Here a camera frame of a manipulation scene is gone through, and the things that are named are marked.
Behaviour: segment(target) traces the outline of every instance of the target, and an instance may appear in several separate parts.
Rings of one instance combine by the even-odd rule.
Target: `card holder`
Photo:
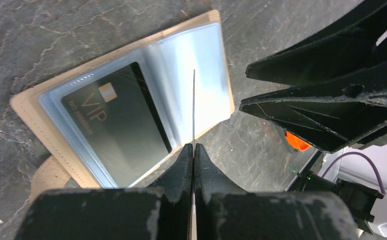
[[[191,98],[189,99],[186,94],[182,96],[182,98],[175,98],[175,100],[171,100],[171,97],[167,97],[169,96],[168,93],[170,93],[170,96],[174,97],[174,95],[179,93],[180,88],[176,89],[174,86],[171,86],[171,81],[165,82],[156,79],[156,76],[178,76],[178,78],[185,80],[183,82],[179,81],[178,86],[181,86],[181,89],[184,89],[185,92],[189,90],[188,86],[190,86],[189,92],[191,94],[192,87],[190,84],[193,80],[193,69],[198,67],[195,65],[188,65],[189,60],[192,60],[192,58],[189,58],[189,56],[186,55],[186,53],[188,53],[188,49],[178,48],[179,50],[177,51],[180,54],[186,55],[184,58],[186,61],[180,61],[183,58],[165,58],[165,56],[168,56],[167,54],[164,54],[165,51],[168,51],[168,46],[166,45],[168,43],[167,41],[174,41],[174,39],[177,40],[177,37],[179,37],[177,34],[182,35],[191,33],[198,28],[210,28],[211,31],[214,31],[214,33],[217,32],[217,35],[219,36],[221,46],[221,58],[219,61],[222,61],[223,63],[223,68],[220,69],[219,74],[225,77],[218,79],[220,86],[216,88],[219,91],[210,90],[210,92],[218,92],[222,98],[227,98],[225,105],[220,104],[220,108],[226,109],[227,112],[224,116],[220,115],[220,119],[211,118],[212,124],[209,124],[208,126],[206,124],[199,125],[201,127],[197,128],[198,131],[196,132],[196,136],[198,137],[205,133],[208,129],[223,119],[229,118],[230,114],[234,112],[230,82],[225,64],[224,49],[222,47],[221,29],[218,23],[219,21],[218,11],[212,10],[168,30],[159,32],[155,35],[129,44],[128,46],[122,47],[49,81],[41,83],[34,88],[28,89],[13,97],[11,105],[23,121],[30,127],[33,133],[39,137],[42,143],[50,150],[52,155],[55,156],[59,163],[62,164],[65,170],[68,171],[68,173],[81,187],[113,188],[133,186],[154,169],[159,167],[163,161],[178,150],[181,144],[191,141],[192,138],[191,127],[188,127],[192,123],[192,109],[190,108],[190,111],[183,109],[183,106],[186,106],[187,101],[192,101]],[[189,71],[191,73],[190,76],[188,76],[188,74],[186,74],[186,77],[184,77],[183,74],[177,75],[177,72],[168,66],[166,70],[163,70],[164,65],[160,65],[160,63],[168,63],[177,60],[179,61],[179,67],[191,68]],[[122,153],[119,158],[120,167],[117,167],[117,169],[119,169],[117,173],[120,173],[120,175],[125,174],[128,177],[123,180],[119,179],[115,181],[116,173],[114,172],[112,175],[109,173],[109,169],[113,169],[114,167],[105,166],[102,159],[99,159],[97,156],[96,151],[91,148],[87,139],[85,137],[83,139],[84,135],[80,129],[84,129],[84,134],[86,134],[86,131],[87,133],[89,132],[88,127],[83,128],[82,125],[77,126],[74,121],[76,117],[70,116],[68,113],[69,109],[65,109],[63,102],[65,96],[68,96],[71,93],[74,93],[74,91],[95,82],[95,78],[97,81],[100,78],[105,77],[109,71],[117,71],[121,67],[132,64],[138,64],[138,68],[140,69],[149,89],[149,97],[153,100],[156,115],[158,115],[159,120],[161,121],[162,126],[158,129],[159,133],[156,134],[155,137],[163,138],[162,135],[165,135],[166,141],[165,139],[162,139],[164,146],[159,147],[160,151],[164,152],[165,156],[160,159],[155,159],[153,164],[150,162],[147,163],[142,169],[133,170],[135,167],[133,167],[129,161],[124,162],[124,153]],[[205,93],[201,93],[201,91],[202,89],[206,89],[203,86],[206,86],[207,81],[201,81],[201,74],[211,76],[208,73],[209,69],[198,69],[196,71],[198,71],[197,74],[199,74],[197,75],[196,89],[198,90],[198,93],[205,95],[207,92],[205,91]],[[95,91],[96,95],[101,95],[103,103],[107,104],[110,104],[121,97],[118,92],[115,91],[111,82],[98,85]],[[206,104],[206,101],[198,103],[197,105],[200,106],[201,104]],[[96,112],[93,111],[91,116],[96,116],[97,118],[103,117],[103,115],[98,115],[100,113],[99,110]]]

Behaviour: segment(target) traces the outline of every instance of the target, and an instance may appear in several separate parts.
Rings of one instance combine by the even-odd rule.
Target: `scratched black surface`
[[[209,9],[222,17],[233,95],[285,88],[247,79],[248,63],[289,47],[335,21],[360,0],[0,0],[0,239],[11,239],[28,208],[30,177],[49,156],[9,107],[37,83]],[[275,129],[236,111],[199,142],[249,191],[283,190],[307,154],[289,155]],[[155,179],[172,159],[149,178]],[[76,187],[74,182],[67,184]]]

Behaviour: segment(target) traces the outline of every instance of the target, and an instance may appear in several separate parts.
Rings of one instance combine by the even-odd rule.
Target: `gray marble surface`
[[[28,208],[30,177],[47,149],[9,106],[12,95],[81,63],[197,16],[220,10],[234,100],[285,88],[247,79],[248,63],[335,21],[359,0],[0,0],[0,239]],[[236,111],[199,142],[249,191],[283,190],[306,154],[286,152],[274,127]],[[140,185],[158,176],[164,164]]]

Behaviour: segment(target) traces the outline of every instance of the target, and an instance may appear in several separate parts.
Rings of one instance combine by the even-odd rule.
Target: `card chip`
[[[117,97],[117,94],[115,93],[114,87],[112,87],[112,84],[109,82],[105,85],[102,85],[99,87],[99,91],[105,100],[105,102],[110,102],[111,100],[115,99]]]

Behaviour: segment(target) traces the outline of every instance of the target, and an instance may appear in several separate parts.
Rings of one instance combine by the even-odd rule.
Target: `cable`
[[[329,172],[329,170],[332,168],[333,165],[335,165],[335,163],[337,161],[339,161],[341,158],[343,158],[344,156],[347,156],[347,155],[358,155],[358,156],[361,156],[363,157],[364,159],[367,160],[367,162],[371,165],[371,168],[373,169],[374,171],[374,174],[376,175],[376,179],[377,179],[377,183],[379,184],[379,188],[380,188],[380,192],[382,194],[386,194],[386,191],[385,191],[385,187],[383,186],[383,183],[382,183],[382,178],[380,177],[380,174],[379,174],[379,171],[377,170],[376,168],[376,165],[374,165],[374,163],[371,161],[371,159],[369,157],[367,157],[366,155],[360,153],[360,152],[357,152],[357,151],[351,151],[351,152],[347,152],[347,153],[344,153],[344,154],[341,154],[340,156],[338,156],[330,165],[329,167],[326,169],[326,171],[324,171],[323,175],[321,176],[322,178],[324,178],[324,176],[326,176],[326,174]]]

